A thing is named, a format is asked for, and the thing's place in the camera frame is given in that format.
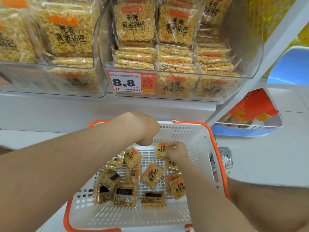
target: silver sneaker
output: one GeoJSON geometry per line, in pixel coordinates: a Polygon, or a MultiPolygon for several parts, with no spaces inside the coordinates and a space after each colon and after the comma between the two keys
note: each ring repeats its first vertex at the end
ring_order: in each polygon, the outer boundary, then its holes
{"type": "MultiPolygon", "coordinates": [[[[231,152],[230,148],[227,148],[227,147],[220,147],[219,151],[220,151],[220,155],[221,155],[221,159],[222,159],[222,162],[223,162],[223,165],[224,165],[225,172],[227,174],[230,174],[230,172],[233,168],[232,152],[231,152]]],[[[213,173],[214,173],[217,170],[216,170],[216,164],[214,162],[213,154],[211,154],[210,161],[211,161],[211,168],[212,168],[213,173]]]]}

